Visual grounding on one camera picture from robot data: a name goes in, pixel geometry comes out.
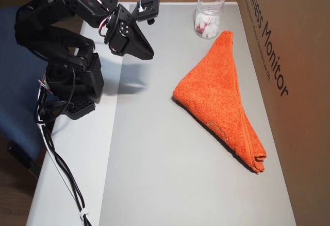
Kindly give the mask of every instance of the orange towel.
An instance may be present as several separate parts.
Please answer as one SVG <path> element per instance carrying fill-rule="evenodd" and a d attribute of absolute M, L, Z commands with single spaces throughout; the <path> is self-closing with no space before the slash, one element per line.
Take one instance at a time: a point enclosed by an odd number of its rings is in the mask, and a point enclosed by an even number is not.
<path fill-rule="evenodd" d="M 259 173 L 266 152 L 245 115 L 233 58 L 233 33 L 225 31 L 181 80 L 173 96 Z"/>

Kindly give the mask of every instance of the cardboard box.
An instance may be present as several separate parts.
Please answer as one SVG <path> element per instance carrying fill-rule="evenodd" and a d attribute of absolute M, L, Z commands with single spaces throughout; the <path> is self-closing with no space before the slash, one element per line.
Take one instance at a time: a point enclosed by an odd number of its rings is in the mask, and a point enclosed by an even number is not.
<path fill-rule="evenodd" d="M 328 225 L 330 2 L 238 0 L 297 225 Z"/>

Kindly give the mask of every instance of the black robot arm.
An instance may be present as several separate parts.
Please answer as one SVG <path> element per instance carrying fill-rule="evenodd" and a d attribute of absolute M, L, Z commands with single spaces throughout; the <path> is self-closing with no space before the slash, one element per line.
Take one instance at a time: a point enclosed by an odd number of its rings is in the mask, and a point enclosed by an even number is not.
<path fill-rule="evenodd" d="M 158 9 L 159 0 L 138 0 L 132 13 L 118 4 L 118 0 L 33 0 L 16 13 L 15 37 L 18 44 L 48 61 L 45 84 L 54 95 L 67 101 L 74 90 L 70 97 L 73 106 L 64 113 L 78 119 L 95 108 L 89 97 L 101 96 L 104 81 L 100 59 L 94 53 L 93 40 L 52 24 L 77 14 L 98 28 L 113 54 L 152 59 L 154 51 L 136 22 L 147 20 L 152 24 Z M 69 47 L 77 48 L 77 54 L 70 53 Z"/>

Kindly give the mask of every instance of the blue chair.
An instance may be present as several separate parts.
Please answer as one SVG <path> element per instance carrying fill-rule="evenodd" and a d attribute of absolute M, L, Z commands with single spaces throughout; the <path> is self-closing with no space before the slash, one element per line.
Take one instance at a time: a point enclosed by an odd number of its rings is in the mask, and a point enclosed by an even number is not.
<path fill-rule="evenodd" d="M 17 9 L 0 8 L 0 133 L 10 140 L 9 152 L 38 177 L 43 140 L 33 113 L 47 62 L 16 44 Z"/>

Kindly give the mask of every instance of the white cotton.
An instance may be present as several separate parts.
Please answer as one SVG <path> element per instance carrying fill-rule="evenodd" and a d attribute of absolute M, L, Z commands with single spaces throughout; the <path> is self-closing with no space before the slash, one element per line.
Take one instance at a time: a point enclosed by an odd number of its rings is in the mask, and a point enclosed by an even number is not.
<path fill-rule="evenodd" d="M 195 17 L 195 31 L 204 39 L 216 37 L 220 31 L 220 16 L 198 13 Z"/>

